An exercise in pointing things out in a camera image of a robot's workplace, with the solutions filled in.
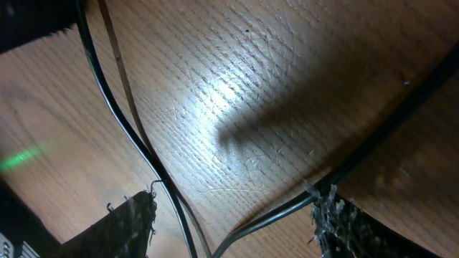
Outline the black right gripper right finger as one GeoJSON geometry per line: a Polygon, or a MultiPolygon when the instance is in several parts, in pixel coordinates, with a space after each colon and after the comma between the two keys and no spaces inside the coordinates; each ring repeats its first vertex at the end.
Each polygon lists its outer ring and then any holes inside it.
{"type": "Polygon", "coordinates": [[[438,258],[337,194],[310,187],[314,239],[323,258],[438,258]]]}

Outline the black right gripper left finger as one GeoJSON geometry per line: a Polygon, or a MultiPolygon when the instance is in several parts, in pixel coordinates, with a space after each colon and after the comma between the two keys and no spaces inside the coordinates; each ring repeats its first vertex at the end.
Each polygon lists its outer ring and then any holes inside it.
{"type": "Polygon", "coordinates": [[[97,223],[73,237],[51,257],[146,258],[150,235],[155,231],[156,194],[140,191],[97,223]]]}

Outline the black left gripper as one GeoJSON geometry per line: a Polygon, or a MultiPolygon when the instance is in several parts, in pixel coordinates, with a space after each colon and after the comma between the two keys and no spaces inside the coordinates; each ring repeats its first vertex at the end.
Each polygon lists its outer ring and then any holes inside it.
{"type": "Polygon", "coordinates": [[[86,0],[1,0],[1,53],[70,29],[85,10],[86,0]]]}

